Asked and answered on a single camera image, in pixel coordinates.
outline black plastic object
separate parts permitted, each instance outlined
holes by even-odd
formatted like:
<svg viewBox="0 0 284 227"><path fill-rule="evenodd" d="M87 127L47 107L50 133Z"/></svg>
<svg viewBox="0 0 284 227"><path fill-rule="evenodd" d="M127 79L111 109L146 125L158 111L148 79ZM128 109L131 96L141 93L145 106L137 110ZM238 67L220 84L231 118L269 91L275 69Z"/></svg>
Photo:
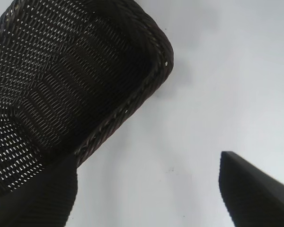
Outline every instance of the black plastic object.
<svg viewBox="0 0 284 227"><path fill-rule="evenodd" d="M0 197L0 227L63 227L77 194L77 159L69 155Z"/></svg>
<svg viewBox="0 0 284 227"><path fill-rule="evenodd" d="M284 185L233 152L222 152L219 186L236 227L284 227Z"/></svg>

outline basket rim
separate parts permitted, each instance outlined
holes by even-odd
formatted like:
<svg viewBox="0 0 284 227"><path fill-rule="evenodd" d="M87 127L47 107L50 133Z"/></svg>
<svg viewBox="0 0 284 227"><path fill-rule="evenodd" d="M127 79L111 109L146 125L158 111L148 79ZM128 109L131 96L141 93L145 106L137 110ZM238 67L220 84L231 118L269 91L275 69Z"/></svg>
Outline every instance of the basket rim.
<svg viewBox="0 0 284 227"><path fill-rule="evenodd" d="M35 0L14 0L0 17L0 39L6 28L17 19L20 9ZM80 166L100 145L110 137L121 124L129 118L155 90L167 79L173 69L173 50L170 42L156 22L133 0L80 0L83 4L90 2L109 3L113 10L119 11L126 25L139 32L146 43L146 51L151 52L153 66L141 85L133 91L89 136L74 150Z"/></svg>

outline white backdrop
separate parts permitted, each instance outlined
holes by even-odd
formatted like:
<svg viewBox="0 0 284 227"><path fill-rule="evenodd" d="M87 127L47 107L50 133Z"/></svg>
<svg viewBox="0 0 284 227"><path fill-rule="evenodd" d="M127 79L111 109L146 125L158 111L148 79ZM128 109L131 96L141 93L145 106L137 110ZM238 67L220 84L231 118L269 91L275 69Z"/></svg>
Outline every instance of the white backdrop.
<svg viewBox="0 0 284 227"><path fill-rule="evenodd" d="M233 227L222 150L284 183L284 0L138 2L175 68L80 167L67 227Z"/></svg>

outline wicker basket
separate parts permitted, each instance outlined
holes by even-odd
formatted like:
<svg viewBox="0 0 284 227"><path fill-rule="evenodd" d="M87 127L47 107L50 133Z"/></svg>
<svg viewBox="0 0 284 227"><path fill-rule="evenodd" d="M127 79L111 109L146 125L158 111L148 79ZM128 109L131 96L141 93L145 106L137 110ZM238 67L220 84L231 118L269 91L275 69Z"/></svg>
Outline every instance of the wicker basket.
<svg viewBox="0 0 284 227"><path fill-rule="evenodd" d="M133 0L14 1L0 18L0 199L66 157L80 166L172 68Z"/></svg>

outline woven texture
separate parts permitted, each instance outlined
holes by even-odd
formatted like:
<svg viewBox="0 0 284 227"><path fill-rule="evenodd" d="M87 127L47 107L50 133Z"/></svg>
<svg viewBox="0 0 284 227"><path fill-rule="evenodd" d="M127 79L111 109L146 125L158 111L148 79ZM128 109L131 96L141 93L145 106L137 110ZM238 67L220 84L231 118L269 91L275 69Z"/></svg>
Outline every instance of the woven texture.
<svg viewBox="0 0 284 227"><path fill-rule="evenodd" d="M232 152L222 153L219 184L237 227L284 227L284 185Z"/></svg>
<svg viewBox="0 0 284 227"><path fill-rule="evenodd" d="M173 51L132 0L16 0L0 18L0 196L77 166L167 79Z"/></svg>
<svg viewBox="0 0 284 227"><path fill-rule="evenodd" d="M63 227L77 194L77 161L71 154L0 198L0 227Z"/></svg>

